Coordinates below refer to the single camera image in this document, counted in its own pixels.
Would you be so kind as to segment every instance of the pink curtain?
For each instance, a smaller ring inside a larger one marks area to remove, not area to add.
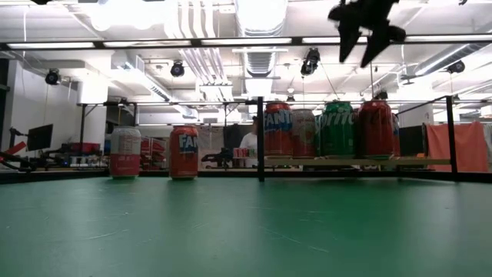
[[[427,125],[429,158],[449,159],[447,124]],[[487,172],[487,144],[484,127],[479,122],[454,126],[456,158],[459,172]],[[430,169],[450,172],[450,165],[430,165]]]

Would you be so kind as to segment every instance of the person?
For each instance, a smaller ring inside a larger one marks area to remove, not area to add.
[[[241,141],[241,145],[239,145],[239,148],[254,149],[254,151],[256,152],[258,150],[257,133],[258,133],[258,118],[254,116],[252,130],[251,132],[249,132],[243,137]],[[256,158],[244,160],[244,167],[246,168],[251,168],[253,167],[253,165],[257,165],[257,164],[258,164],[258,160]]]

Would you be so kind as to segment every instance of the computer monitor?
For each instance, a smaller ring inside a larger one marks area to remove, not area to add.
[[[28,133],[28,151],[48,149],[52,146],[53,124],[32,128]]]

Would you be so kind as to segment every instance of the green sprite can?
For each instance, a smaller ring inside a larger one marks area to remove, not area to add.
[[[316,156],[321,157],[321,128],[320,128],[321,115],[316,115],[314,117],[314,150],[316,151]]]
[[[354,110],[350,102],[330,102],[320,119],[323,156],[354,157]]]

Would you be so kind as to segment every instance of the green table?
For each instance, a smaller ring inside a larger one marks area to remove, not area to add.
[[[492,185],[0,185],[0,276],[491,276]]]

